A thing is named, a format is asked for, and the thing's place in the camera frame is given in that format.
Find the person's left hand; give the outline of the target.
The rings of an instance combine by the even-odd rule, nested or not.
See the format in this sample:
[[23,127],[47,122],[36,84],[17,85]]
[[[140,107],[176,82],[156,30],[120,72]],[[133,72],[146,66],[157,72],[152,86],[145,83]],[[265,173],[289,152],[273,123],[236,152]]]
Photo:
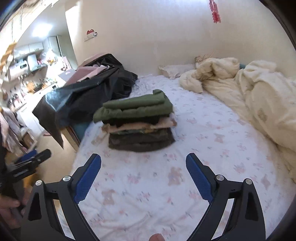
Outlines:
[[1,216],[6,222],[6,224],[9,226],[9,228],[16,229],[20,227],[19,222],[11,212],[11,208],[17,208],[20,206],[20,204],[26,206],[29,200],[29,197],[30,197],[30,192],[28,192],[27,190],[23,195],[22,202],[20,202],[19,200],[13,199],[11,197],[1,195],[1,202],[0,202]]

